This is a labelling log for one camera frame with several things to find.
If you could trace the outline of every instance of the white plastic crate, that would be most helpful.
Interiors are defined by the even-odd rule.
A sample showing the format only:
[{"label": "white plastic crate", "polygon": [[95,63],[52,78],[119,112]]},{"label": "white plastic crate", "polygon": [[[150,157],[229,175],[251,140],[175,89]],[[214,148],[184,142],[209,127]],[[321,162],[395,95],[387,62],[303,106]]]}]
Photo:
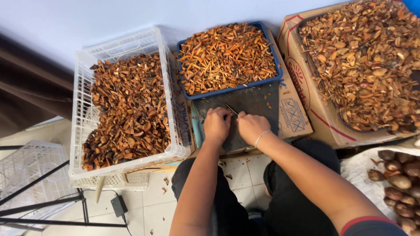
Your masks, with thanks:
[{"label": "white plastic crate", "polygon": [[[0,160],[0,199],[4,199],[29,183],[32,183],[65,161],[66,158],[61,144],[31,140],[25,146]],[[69,181],[68,166],[64,166],[0,206],[0,210],[50,202],[68,194],[74,194],[68,197],[77,196],[75,194],[77,190],[69,187]],[[29,213],[30,211],[16,213],[7,217],[19,218],[29,213],[22,218],[48,219],[72,204],[74,202],[43,207],[32,213]],[[15,235],[24,231],[6,226],[1,226],[0,228],[0,235]]]},{"label": "white plastic crate", "polygon": [[[89,68],[96,64],[98,59],[115,63],[120,59],[128,59],[141,53],[151,54],[157,51],[160,55],[162,67],[171,144],[164,153],[89,172],[83,170],[81,168],[81,156],[83,155],[81,145],[99,123],[99,110],[92,104],[90,93],[90,87],[94,82],[93,70]],[[90,176],[115,176],[120,173],[132,172],[149,163],[176,161],[190,155],[187,130],[183,125],[183,116],[180,114],[181,110],[175,97],[175,95],[178,96],[181,93],[172,72],[174,68],[175,59],[162,40],[160,30],[156,27],[76,52],[69,171],[69,175],[73,179]]]},{"label": "white plastic crate", "polygon": [[[127,179],[124,179],[123,174],[114,176],[106,176],[103,186],[103,190],[134,190],[143,191],[147,188],[147,181],[149,179],[149,173],[131,173],[126,174]],[[84,189],[96,189],[98,185],[99,177],[91,176],[89,178],[70,178],[70,187],[72,188],[84,188]]]}]

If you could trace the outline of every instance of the hand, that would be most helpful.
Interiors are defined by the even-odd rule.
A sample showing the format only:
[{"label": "hand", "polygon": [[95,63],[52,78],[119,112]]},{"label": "hand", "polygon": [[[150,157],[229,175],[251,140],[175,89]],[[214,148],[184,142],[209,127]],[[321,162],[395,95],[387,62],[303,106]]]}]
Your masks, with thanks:
[{"label": "hand", "polygon": [[259,115],[247,115],[244,111],[239,112],[238,118],[239,134],[249,145],[254,146],[258,137],[267,130],[271,130],[267,118]]},{"label": "hand", "polygon": [[205,141],[213,142],[218,146],[228,137],[231,127],[232,112],[225,108],[210,108],[204,120]]}]

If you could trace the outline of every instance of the bracelet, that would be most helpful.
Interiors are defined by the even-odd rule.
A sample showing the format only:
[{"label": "bracelet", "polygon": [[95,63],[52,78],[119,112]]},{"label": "bracelet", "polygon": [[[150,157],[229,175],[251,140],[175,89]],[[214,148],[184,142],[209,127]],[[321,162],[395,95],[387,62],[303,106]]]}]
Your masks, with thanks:
[{"label": "bracelet", "polygon": [[257,143],[258,143],[258,140],[264,135],[264,134],[266,134],[266,133],[269,133],[269,132],[271,132],[272,133],[272,131],[271,130],[266,130],[266,131],[264,131],[259,137],[258,137],[258,139],[255,141],[255,148],[257,148]]}]

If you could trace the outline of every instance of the black pants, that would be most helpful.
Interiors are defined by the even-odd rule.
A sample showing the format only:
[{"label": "black pants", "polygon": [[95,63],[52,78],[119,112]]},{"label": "black pants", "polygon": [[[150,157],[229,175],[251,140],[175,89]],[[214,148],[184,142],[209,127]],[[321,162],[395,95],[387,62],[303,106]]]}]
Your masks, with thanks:
[{"label": "black pants", "polygon": [[[296,142],[293,146],[338,174],[340,173],[336,152],[328,145],[320,141],[304,139]],[[172,178],[172,190],[177,200],[194,160],[195,158],[191,158],[183,161]],[[265,171],[268,173],[268,180],[265,180],[265,183],[273,197],[264,215],[264,227],[269,235],[338,235],[328,217],[305,197],[279,165],[271,163]],[[259,231],[258,227],[254,222],[248,220],[247,211],[239,204],[235,194],[229,188],[222,168],[218,167],[209,233],[218,236],[261,235],[256,231]]]}]

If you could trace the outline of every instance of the rubber mat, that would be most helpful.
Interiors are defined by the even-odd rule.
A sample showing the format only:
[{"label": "rubber mat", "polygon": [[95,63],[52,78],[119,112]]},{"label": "rubber mat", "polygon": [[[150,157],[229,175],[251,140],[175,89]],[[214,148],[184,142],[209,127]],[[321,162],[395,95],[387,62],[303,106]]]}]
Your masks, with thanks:
[{"label": "rubber mat", "polygon": [[[199,115],[199,125],[202,134],[204,131],[204,119],[209,108],[227,108],[225,103],[238,113],[244,111],[246,114],[265,116],[270,122],[271,131],[275,135],[278,134],[278,81],[194,100],[193,103]],[[229,136],[223,143],[223,149],[226,152],[249,146],[239,135],[236,119],[237,116],[234,114]]]}]

